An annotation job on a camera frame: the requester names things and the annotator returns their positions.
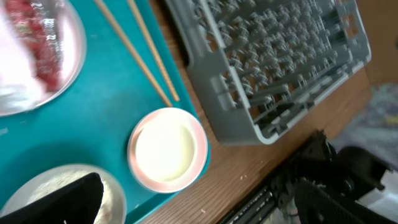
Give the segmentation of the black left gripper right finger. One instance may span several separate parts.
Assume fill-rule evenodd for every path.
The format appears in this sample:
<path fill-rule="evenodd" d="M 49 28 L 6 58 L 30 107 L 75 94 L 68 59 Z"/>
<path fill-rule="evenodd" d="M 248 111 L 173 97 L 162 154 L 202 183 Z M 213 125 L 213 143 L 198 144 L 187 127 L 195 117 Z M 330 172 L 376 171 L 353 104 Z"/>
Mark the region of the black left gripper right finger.
<path fill-rule="evenodd" d="M 302 223 L 388 224 L 392 220 L 355 202 L 330 185 L 317 185 L 305 178 L 295 189 L 295 205 Z"/>

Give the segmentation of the grey bowl with rice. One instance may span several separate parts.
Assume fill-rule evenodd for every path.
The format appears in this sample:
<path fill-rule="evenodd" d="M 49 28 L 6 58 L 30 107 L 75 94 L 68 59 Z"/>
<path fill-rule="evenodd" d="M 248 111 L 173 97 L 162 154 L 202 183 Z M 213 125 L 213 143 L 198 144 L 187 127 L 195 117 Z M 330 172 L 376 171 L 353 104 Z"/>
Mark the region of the grey bowl with rice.
<path fill-rule="evenodd" d="M 85 164 L 59 166 L 30 179 L 7 200 L 1 216 L 15 212 L 92 172 L 99 174 L 104 187 L 95 223 L 124 223 L 126 197 L 119 182 L 107 171 Z"/>

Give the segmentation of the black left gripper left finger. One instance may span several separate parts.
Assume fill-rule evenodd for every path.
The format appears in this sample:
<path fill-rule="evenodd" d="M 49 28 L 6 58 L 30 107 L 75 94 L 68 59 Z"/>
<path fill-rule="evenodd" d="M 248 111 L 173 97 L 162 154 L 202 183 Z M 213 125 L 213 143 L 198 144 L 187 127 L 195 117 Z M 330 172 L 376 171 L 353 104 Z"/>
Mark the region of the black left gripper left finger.
<path fill-rule="evenodd" d="M 92 172 L 1 217 L 1 224 L 93 224 L 101 206 L 103 192 L 100 175 Z"/>

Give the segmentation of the pink bowl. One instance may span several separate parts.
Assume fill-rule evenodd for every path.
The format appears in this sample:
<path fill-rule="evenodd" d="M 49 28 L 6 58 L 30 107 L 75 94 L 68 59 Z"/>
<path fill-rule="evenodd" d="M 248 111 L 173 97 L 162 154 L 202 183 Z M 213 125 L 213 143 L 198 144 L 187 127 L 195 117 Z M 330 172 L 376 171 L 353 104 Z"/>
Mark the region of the pink bowl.
<path fill-rule="evenodd" d="M 143 117 L 131 133 L 127 151 L 137 181 L 153 192 L 165 194 L 194 183 L 209 155 L 203 126 L 180 108 L 161 108 Z"/>

